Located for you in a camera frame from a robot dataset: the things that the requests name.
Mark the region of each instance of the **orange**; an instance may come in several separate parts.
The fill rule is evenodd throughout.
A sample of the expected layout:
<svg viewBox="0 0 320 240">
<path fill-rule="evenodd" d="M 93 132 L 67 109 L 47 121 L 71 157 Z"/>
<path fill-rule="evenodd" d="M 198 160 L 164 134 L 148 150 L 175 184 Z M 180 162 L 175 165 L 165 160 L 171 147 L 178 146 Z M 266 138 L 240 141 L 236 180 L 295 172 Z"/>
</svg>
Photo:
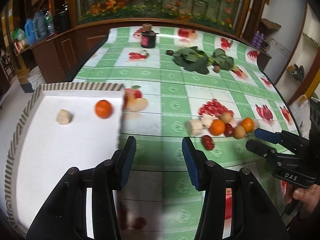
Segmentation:
<svg viewBox="0 0 320 240">
<path fill-rule="evenodd" d="M 213 120 L 209 131 L 212 135 L 220 135 L 226 130 L 226 125 L 220 119 Z"/>
<path fill-rule="evenodd" d="M 245 129 L 246 132 L 252 132 L 254 127 L 254 122 L 251 118 L 244 118 L 240 125 Z"/>
<path fill-rule="evenodd" d="M 112 105 L 107 100 L 100 100 L 95 106 L 95 112 L 100 118 L 108 118 L 112 114 Z"/>
</svg>

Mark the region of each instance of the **jar lid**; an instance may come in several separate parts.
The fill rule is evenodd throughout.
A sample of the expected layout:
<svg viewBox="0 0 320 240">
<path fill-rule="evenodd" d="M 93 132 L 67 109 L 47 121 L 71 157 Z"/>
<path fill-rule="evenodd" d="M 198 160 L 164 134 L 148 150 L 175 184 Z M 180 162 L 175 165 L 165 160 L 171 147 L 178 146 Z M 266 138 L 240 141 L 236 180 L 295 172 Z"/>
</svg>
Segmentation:
<svg viewBox="0 0 320 240">
<path fill-rule="evenodd" d="M 152 24 L 143 24 L 142 25 L 142 28 L 145 32 L 149 32 L 151 31 L 151 28 L 152 28 Z"/>
</svg>

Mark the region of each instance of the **dark round object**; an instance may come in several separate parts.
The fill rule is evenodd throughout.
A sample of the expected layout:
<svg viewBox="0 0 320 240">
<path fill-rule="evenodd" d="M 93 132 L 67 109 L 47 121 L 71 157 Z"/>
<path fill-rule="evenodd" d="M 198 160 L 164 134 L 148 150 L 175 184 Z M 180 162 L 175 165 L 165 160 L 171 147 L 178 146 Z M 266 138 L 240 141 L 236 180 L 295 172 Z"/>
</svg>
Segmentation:
<svg viewBox="0 0 320 240">
<path fill-rule="evenodd" d="M 169 55 L 169 56 L 172 56 L 173 55 L 173 50 L 167 50 L 166 52 L 165 52 L 167 55 Z"/>
<path fill-rule="evenodd" d="M 234 128 L 231 124 L 226 123 L 226 130 L 224 131 L 224 135 L 227 137 L 233 136 Z"/>
<path fill-rule="evenodd" d="M 209 135 L 202 136 L 201 142 L 203 147 L 208 151 L 211 151 L 214 148 L 214 142 L 212 141 L 212 138 Z"/>
</svg>

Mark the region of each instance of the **floor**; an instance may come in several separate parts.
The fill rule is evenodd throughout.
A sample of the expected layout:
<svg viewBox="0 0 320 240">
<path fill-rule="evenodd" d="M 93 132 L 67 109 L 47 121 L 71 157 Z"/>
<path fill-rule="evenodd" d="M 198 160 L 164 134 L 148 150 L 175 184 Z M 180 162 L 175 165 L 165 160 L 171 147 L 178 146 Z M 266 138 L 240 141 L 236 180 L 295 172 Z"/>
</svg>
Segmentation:
<svg viewBox="0 0 320 240">
<path fill-rule="evenodd" d="M 31 96 L 32 93 L 26 94 L 18 79 L 15 78 L 7 93 L 0 100 L 2 106 L 2 110 L 0 110 L 0 163 L 3 163 L 0 165 L 0 208 L 5 214 L 6 205 L 2 183 L 4 181 L 4 163 L 18 120 Z"/>
</svg>

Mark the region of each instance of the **white bucket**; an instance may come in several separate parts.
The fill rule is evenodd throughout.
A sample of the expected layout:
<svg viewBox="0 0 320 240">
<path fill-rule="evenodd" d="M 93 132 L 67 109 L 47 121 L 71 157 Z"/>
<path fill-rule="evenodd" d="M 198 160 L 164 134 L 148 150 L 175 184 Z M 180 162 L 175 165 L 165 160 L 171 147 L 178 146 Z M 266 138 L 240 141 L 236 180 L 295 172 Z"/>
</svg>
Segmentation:
<svg viewBox="0 0 320 240">
<path fill-rule="evenodd" d="M 33 90 L 36 90 L 38 86 L 45 84 L 45 80 L 41 74 L 39 66 L 36 66 L 29 72 L 28 81 L 31 83 Z"/>
</svg>

